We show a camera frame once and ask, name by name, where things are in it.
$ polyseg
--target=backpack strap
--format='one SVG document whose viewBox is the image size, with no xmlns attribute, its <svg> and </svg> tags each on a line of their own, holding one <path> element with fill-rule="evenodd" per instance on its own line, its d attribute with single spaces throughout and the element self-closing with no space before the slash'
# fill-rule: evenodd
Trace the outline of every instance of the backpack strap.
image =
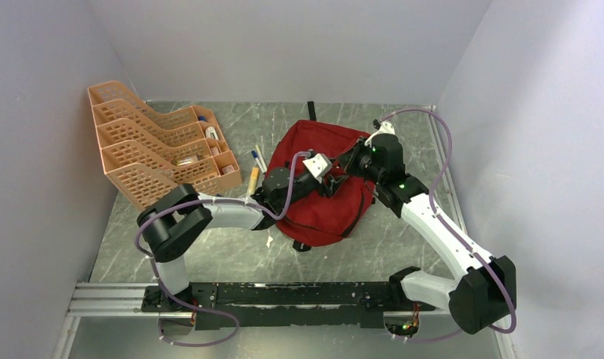
<svg viewBox="0 0 604 359">
<path fill-rule="evenodd" d="M 312 249 L 312 247 L 310 245 L 305 245 L 304 243 L 294 241 L 293 249 L 301 253 L 301 252 L 308 252 L 309 250 Z"/>
<path fill-rule="evenodd" d="M 317 114 L 315 114 L 315 101 L 308 101 L 308 119 L 311 121 L 317 121 Z"/>
</svg>

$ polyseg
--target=yellow marker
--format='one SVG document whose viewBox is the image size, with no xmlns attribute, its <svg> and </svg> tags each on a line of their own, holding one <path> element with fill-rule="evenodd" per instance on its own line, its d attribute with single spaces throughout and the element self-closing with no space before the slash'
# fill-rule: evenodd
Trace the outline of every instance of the yellow marker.
<svg viewBox="0 0 604 359">
<path fill-rule="evenodd" d="M 255 193 L 255 188 L 257 187 L 257 176 L 260 174 L 260 169 L 257 167 L 253 167 L 251 171 L 251 178 L 248 180 L 248 187 L 246 188 L 246 197 Z"/>
</svg>

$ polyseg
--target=white wall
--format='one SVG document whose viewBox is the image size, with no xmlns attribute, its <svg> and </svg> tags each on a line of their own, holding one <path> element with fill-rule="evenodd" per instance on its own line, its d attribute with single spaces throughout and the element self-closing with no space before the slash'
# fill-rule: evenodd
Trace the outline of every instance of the white wall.
<svg viewBox="0 0 604 359">
<path fill-rule="evenodd" d="M 604 1 L 495 0 L 438 110 L 470 234 L 517 266 L 519 358 L 604 358 Z"/>
<path fill-rule="evenodd" d="M 85 88 L 126 76 L 84 1 L 0 1 L 0 358 L 49 358 L 115 189 Z"/>
<path fill-rule="evenodd" d="M 90 0 L 146 99 L 439 99 L 490 0 Z"/>
</svg>

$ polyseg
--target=wire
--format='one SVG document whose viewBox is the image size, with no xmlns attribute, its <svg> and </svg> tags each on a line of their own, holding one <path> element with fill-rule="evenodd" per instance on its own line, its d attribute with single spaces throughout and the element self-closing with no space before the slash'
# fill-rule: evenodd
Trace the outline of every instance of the wire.
<svg viewBox="0 0 604 359">
<path fill-rule="evenodd" d="M 163 335 L 162 329 L 161 329 L 161 322 L 159 321 L 159 325 L 158 325 L 158 329 L 159 329 L 159 339 L 161 339 L 162 341 L 169 343 L 173 346 L 186 346 L 186 347 L 191 347 L 191 348 L 201 348 L 201 347 L 205 347 L 205 346 L 214 346 L 216 344 L 220 344 L 223 342 L 226 342 L 227 340 L 231 339 L 232 337 L 234 337 L 234 335 L 236 335 L 236 333 L 238 332 L 238 330 L 240 329 L 240 321 L 238 320 L 238 318 L 231 314 L 231 313 L 227 313 L 225 311 L 222 310 L 215 310 L 215 309 L 210 309 L 210 308 L 204 308 L 204 307 L 198 307 L 195 306 L 193 304 L 190 303 L 186 303 L 185 301 L 181 301 L 179 298 L 176 298 L 175 295 L 171 294 L 171 292 L 169 291 L 169 289 L 167 289 L 167 287 L 165 286 L 165 284 L 162 282 L 160 274 L 159 274 L 159 270 L 156 267 L 156 261 L 154 260 L 154 255 L 149 252 L 148 250 L 146 250 L 145 248 L 143 248 L 141 246 L 141 236 L 143 235 L 143 231 L 145 231 L 145 229 L 147 227 L 149 227 L 155 220 L 169 215 L 173 212 L 176 212 L 179 209 L 183 209 L 183 208 L 187 208 L 190 206 L 197 206 L 199 204 L 208 204 L 208 203 L 213 203 L 214 201 L 216 203 L 234 203 L 240 206 L 249 206 L 251 208 L 255 208 L 258 209 L 264 213 L 266 213 L 267 215 L 269 215 L 270 217 L 272 217 L 273 219 L 280 220 L 282 219 L 285 215 L 286 212 L 288 211 L 288 208 L 290 206 L 290 200 L 292 198 L 292 193 L 293 193 L 293 182 L 295 181 L 295 176 L 294 176 L 294 171 L 295 171 L 295 165 L 297 163 L 297 159 L 301 156 L 304 157 L 309 157 L 311 155 L 311 153 L 309 152 L 298 152 L 295 154 L 295 156 L 293 156 L 293 160 L 291 161 L 291 168 L 292 168 L 292 174 L 291 176 L 289 176 L 289 183 L 288 183 L 288 193 L 286 196 L 286 201 L 284 202 L 284 208 L 282 209 L 282 212 L 279 215 L 276 215 L 275 213 L 271 212 L 270 209 L 261 206 L 257 203 L 246 203 L 244 200 L 240 200 L 240 199 L 233 199 L 233 198 L 220 198 L 220 199 L 203 199 L 203 200 L 191 200 L 188 202 L 184 202 L 181 204 L 178 204 L 176 206 L 172 206 L 170 208 L 167 208 L 164 211 L 161 211 L 159 213 L 156 213 L 155 215 L 153 215 L 152 217 L 150 217 L 150 219 L 148 219 L 147 221 L 145 221 L 140 227 L 139 229 L 136 231 L 136 235 L 134 237 L 134 246 L 136 247 L 136 249 L 138 251 L 140 251 L 141 253 L 145 254 L 149 259 L 150 259 L 150 264 L 152 265 L 152 271 L 154 272 L 154 277 L 158 278 L 158 283 L 159 283 L 159 288 L 172 300 L 175 301 L 176 303 L 182 305 L 185 308 L 189 308 L 191 310 L 194 310 L 196 312 L 203 312 L 203 313 L 211 313 L 211 314 L 215 314 L 218 316 L 226 316 L 227 318 L 231 319 L 234 321 L 235 327 L 234 330 L 227 335 L 226 337 L 223 337 L 221 339 L 218 340 L 214 340 L 212 342 L 208 342 L 208 343 L 182 343 L 182 342 L 174 342 L 173 340 L 169 340 L 165 335 Z"/>
<path fill-rule="evenodd" d="M 447 156 L 445 157 L 445 161 L 442 164 L 442 168 L 441 168 L 438 176 L 436 176 L 436 178 L 434 179 L 434 182 L 432 183 L 432 187 L 430 188 L 430 195 L 429 195 L 430 207 L 432 209 L 432 212 L 434 212 L 434 214 L 437 215 L 436 210 L 435 210 L 436 206 L 434 204 L 434 192 L 436 191 L 436 187 L 438 187 L 439 182 L 441 181 L 443 175 L 445 174 L 445 171 L 449 167 L 449 159 L 451 157 L 451 131 L 449 130 L 447 123 L 439 115 L 435 114 L 432 111 L 425 110 L 423 108 L 404 108 L 402 110 L 392 112 L 391 114 L 387 114 L 386 116 L 381 118 L 380 122 L 387 121 L 390 118 L 392 118 L 393 116 L 396 116 L 396 115 L 402 114 L 402 113 L 406 113 L 406 112 L 422 112 L 422 113 L 430 115 L 431 117 L 434 117 L 434 119 L 436 119 L 436 121 L 438 121 L 441 124 L 443 129 L 445 129 L 445 133 L 447 134 L 447 143 L 448 143 Z M 467 249 L 467 251 L 469 251 L 469 253 L 472 253 L 474 255 L 474 257 L 478 260 L 478 262 L 481 263 L 481 265 L 489 273 L 489 276 L 491 276 L 491 278 L 495 281 L 495 285 L 498 286 L 498 289 L 500 289 L 500 292 L 504 296 L 504 301 L 507 303 L 507 307 L 508 307 L 509 313 L 511 315 L 511 325 L 509 326 L 509 328 L 506 328 L 506 329 L 499 328 L 494 325 L 489 325 L 489 328 L 491 328 L 494 331 L 497 331 L 499 333 L 503 333 L 503 334 L 513 333 L 513 331 L 516 330 L 516 326 L 517 326 L 516 308 L 513 306 L 513 301 L 511 300 L 511 297 L 510 297 L 509 293 L 507 292 L 506 288 L 504 288 L 504 284 L 502 283 L 500 278 L 498 278 L 498 275 L 493 271 L 493 269 L 491 269 L 491 267 L 486 262 L 486 260 L 480 254 L 474 253 L 474 248 L 472 248 L 471 245 L 469 243 L 467 243 L 467 241 L 465 239 L 463 239 L 462 236 L 442 216 L 437 215 L 436 217 L 439 219 L 441 224 L 445 228 L 447 228 L 447 230 L 454 237 L 456 237 L 456 239 L 458 239 L 458 242 L 460 242 L 460 244 L 462 244 L 463 247 L 465 247 Z M 448 339 L 459 333 L 460 333 L 460 330 L 458 332 L 454 332 L 454 333 L 451 333 L 451 334 L 448 334 L 448 335 L 445 335 L 445 336 L 439 337 L 439 338 L 428 339 L 425 341 L 411 339 L 411 341 L 413 341 L 415 343 L 433 343 L 435 341 Z"/>
<path fill-rule="evenodd" d="M 414 309 L 412 310 L 412 322 L 418 327 L 418 321 L 421 318 L 421 305 L 414 302 Z"/>
<path fill-rule="evenodd" d="M 191 325 L 190 324 L 185 324 L 185 323 L 183 323 L 183 322 L 181 322 L 180 320 L 177 320 L 177 319 L 166 319 L 166 318 L 164 318 L 163 320 L 166 321 L 167 323 L 178 325 L 180 327 L 190 327 L 190 328 L 194 327 L 193 324 L 191 324 Z"/>
<path fill-rule="evenodd" d="M 367 179 L 364 179 L 364 180 L 363 180 L 363 183 L 365 184 L 365 188 L 367 188 L 367 189 L 368 189 L 368 191 L 370 191 L 370 193 L 372 194 L 372 197 L 376 197 L 376 195 L 374 194 L 374 191 L 372 190 L 372 188 L 370 188 L 370 187 L 367 185 Z"/>
<path fill-rule="evenodd" d="M 194 299 L 194 306 L 198 306 L 198 302 Z M 196 311 L 193 310 L 192 311 L 192 319 L 189 321 L 190 323 L 192 323 L 192 325 L 196 325 Z"/>
</svg>

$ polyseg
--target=red backpack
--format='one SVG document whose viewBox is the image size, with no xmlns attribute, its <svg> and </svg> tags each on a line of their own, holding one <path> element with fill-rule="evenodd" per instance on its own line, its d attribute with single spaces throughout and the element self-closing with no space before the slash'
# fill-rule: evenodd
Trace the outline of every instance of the red backpack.
<svg viewBox="0 0 604 359">
<path fill-rule="evenodd" d="M 269 163 L 267 174 L 277 167 L 290 167 L 290 160 L 299 151 L 313 150 L 335 159 L 348 151 L 361 137 L 370 134 L 310 120 L 299 120 L 282 138 Z M 336 168 L 336 162 L 328 174 L 335 178 L 345 175 Z M 298 161 L 295 175 L 304 171 L 304 164 Z M 347 177 L 335 194 L 322 197 L 313 192 L 306 198 L 293 203 L 284 217 L 277 222 L 278 228 L 296 241 L 294 248 L 306 251 L 311 247 L 331 245 L 348 237 L 367 208 L 372 204 L 373 183 L 359 177 Z"/>
</svg>

